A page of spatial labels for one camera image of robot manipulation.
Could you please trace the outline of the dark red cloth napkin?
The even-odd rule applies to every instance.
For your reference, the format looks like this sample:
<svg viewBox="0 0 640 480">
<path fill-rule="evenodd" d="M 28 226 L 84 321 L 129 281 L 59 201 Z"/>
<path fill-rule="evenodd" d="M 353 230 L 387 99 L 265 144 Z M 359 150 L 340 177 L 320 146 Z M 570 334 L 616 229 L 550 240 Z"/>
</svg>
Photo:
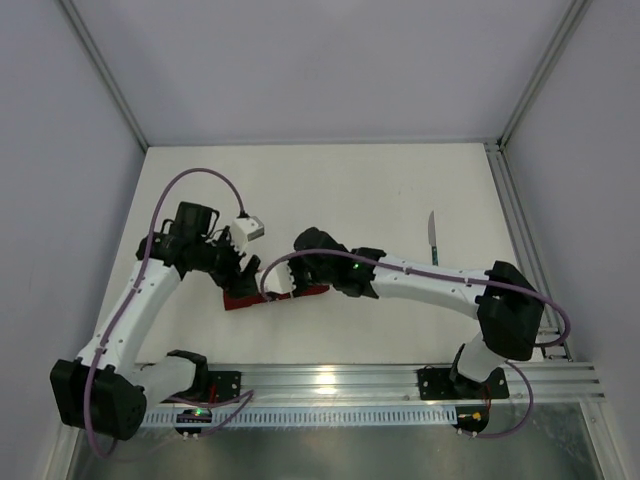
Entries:
<svg viewBox="0 0 640 480">
<path fill-rule="evenodd" d="M 306 285 L 296 288 L 294 284 L 285 286 L 283 292 L 275 290 L 275 286 L 265 283 L 266 294 L 259 291 L 259 282 L 264 271 L 259 269 L 254 275 L 253 283 L 245 282 L 233 288 L 224 290 L 222 293 L 223 306 L 225 311 L 234 311 L 249 308 L 255 305 L 265 304 L 271 301 L 293 300 L 300 297 L 317 296 L 327 293 L 329 287 L 326 285 Z"/>
</svg>

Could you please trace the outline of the knife with teal handle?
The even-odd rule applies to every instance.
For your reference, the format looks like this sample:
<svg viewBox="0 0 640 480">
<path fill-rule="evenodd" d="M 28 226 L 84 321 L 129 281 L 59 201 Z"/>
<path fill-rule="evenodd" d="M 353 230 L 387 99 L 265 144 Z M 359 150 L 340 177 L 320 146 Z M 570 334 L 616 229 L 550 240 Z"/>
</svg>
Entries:
<svg viewBox="0 0 640 480">
<path fill-rule="evenodd" d="M 439 265 L 439 254 L 437 247 L 435 212 L 431 211 L 428 218 L 428 241 L 431 247 L 431 259 L 434 266 Z"/>
</svg>

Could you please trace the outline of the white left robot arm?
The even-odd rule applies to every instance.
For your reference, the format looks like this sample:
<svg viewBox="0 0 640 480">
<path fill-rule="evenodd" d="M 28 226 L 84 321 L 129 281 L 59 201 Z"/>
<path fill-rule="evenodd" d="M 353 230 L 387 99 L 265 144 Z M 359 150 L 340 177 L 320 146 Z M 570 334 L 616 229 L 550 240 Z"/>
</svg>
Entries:
<svg viewBox="0 0 640 480">
<path fill-rule="evenodd" d="M 118 304 L 75 359 L 59 360 L 51 370 L 64 424 L 126 441 L 148 410 L 171 398 L 210 408 L 238 397 L 240 373 L 214 372 L 202 354 L 172 350 L 156 363 L 136 364 L 158 313 L 188 273 L 209 275 L 229 297 L 256 294 L 260 260 L 242 259 L 247 245 L 263 236 L 264 226 L 241 213 L 214 235 L 209 227 L 218 217 L 212 208 L 182 202 L 160 231 L 141 240 Z"/>
</svg>

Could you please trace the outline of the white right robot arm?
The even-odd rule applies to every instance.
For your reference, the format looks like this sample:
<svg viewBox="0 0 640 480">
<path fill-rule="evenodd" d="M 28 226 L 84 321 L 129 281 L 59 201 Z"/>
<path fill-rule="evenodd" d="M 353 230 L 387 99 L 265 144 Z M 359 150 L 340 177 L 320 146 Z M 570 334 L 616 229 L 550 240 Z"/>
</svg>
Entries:
<svg viewBox="0 0 640 480">
<path fill-rule="evenodd" d="M 328 233 L 310 227 L 294 241 L 302 255 L 289 261 L 303 286 L 328 285 L 352 298 L 414 300 L 455 311 L 479 323 L 480 332 L 463 344 L 448 372 L 461 398 L 478 398 L 506 360 L 528 361 L 536 343 L 543 302 L 510 263 L 489 270 L 454 271 L 411 263 L 375 248 L 348 250 Z"/>
</svg>

